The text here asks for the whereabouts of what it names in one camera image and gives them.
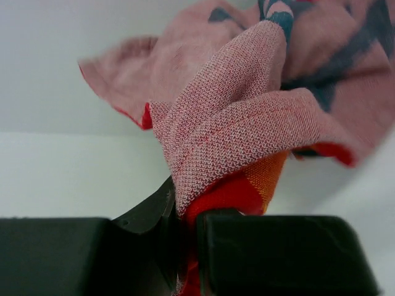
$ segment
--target garment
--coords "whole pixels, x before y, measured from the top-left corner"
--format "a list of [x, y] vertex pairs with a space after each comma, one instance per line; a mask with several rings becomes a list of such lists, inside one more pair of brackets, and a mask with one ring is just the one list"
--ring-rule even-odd
[[[153, 126], [193, 228], [211, 208], [261, 214], [292, 150], [354, 166], [395, 118], [395, 1], [203, 1], [158, 38], [80, 64], [86, 81]], [[198, 295], [188, 258], [183, 295]]]

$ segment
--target white background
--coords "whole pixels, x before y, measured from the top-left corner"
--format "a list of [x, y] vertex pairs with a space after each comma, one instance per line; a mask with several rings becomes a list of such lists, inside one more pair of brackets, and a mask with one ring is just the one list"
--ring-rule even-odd
[[[192, 2], [0, 1], [0, 216], [113, 218], [162, 184], [169, 172], [152, 133], [98, 99], [77, 60], [160, 33]], [[347, 219], [386, 295], [395, 295], [394, 148], [392, 133], [358, 170], [290, 160], [268, 210]]]

